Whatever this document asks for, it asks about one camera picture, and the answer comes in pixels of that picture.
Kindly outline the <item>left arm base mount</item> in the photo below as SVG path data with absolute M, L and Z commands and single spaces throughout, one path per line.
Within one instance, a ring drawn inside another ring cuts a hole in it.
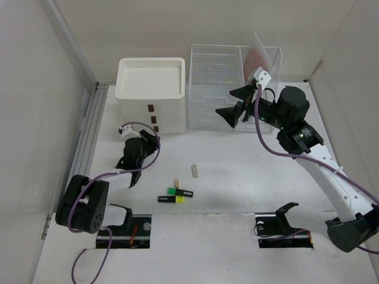
M 123 209 L 126 216 L 121 225 L 109 225 L 112 231 L 111 249 L 149 249 L 152 216 L 134 214 L 131 208 L 111 204 Z

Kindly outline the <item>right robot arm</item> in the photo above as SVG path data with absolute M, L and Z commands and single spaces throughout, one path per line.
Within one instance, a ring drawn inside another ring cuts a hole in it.
M 253 117 L 262 146 L 273 155 L 295 160 L 330 200 L 337 216 L 322 225 L 329 240 L 346 253 L 360 248 L 378 233 L 378 199 L 347 177 L 320 134 L 306 122 L 310 103 L 301 89 L 286 86 L 272 102 L 263 99 L 262 92 L 261 84 L 254 82 L 232 90 L 238 102 L 216 113 L 231 127 Z

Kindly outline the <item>white drawer organizer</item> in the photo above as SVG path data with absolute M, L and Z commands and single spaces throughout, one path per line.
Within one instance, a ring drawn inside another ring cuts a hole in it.
M 127 122 L 157 127 L 161 134 L 187 130 L 185 60 L 181 57 L 123 58 L 115 98 Z

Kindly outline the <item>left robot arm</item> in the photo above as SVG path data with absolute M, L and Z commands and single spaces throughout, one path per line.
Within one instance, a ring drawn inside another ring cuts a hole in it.
M 58 204 L 56 224 L 90 234 L 101 227 L 116 230 L 121 235 L 129 233 L 133 226 L 132 210 L 111 204 L 108 194 L 136 185 L 145 168 L 144 160 L 159 150 L 160 138 L 141 130 L 138 137 L 125 141 L 123 156 L 115 172 L 102 174 L 96 179 L 74 175 Z

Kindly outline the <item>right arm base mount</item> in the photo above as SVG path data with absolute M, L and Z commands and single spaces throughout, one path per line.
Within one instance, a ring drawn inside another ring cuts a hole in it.
M 255 213 L 253 233 L 258 238 L 260 249 L 313 249 L 310 231 L 292 227 L 285 216 L 296 202 L 289 202 L 275 212 Z

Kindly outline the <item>grey eraser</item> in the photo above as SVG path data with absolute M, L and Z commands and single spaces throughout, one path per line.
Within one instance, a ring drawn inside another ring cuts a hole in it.
M 198 177 L 198 169 L 197 169 L 197 165 L 196 164 L 193 164 L 191 166 L 191 171 L 192 171 L 192 176 L 194 178 L 197 178 Z

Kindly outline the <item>booklet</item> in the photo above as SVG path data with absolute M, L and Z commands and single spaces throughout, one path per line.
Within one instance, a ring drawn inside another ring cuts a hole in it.
M 269 74 L 271 78 L 274 77 L 276 68 L 272 64 L 257 33 L 254 33 L 252 42 L 249 45 L 242 71 L 245 83 L 250 83 L 253 79 L 258 81 L 258 75 L 263 71 Z

